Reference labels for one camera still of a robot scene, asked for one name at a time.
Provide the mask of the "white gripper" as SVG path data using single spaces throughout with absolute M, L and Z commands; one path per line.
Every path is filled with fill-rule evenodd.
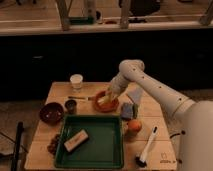
M 129 80 L 123 75 L 117 74 L 111 81 L 109 90 L 115 95 L 121 95 L 128 87 Z

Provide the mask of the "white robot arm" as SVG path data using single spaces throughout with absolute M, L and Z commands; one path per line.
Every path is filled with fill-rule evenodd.
M 213 171 L 213 101 L 195 102 L 144 72 L 141 60 L 123 60 L 111 80 L 112 97 L 120 96 L 135 82 L 153 97 L 170 117 L 182 122 L 177 171 Z

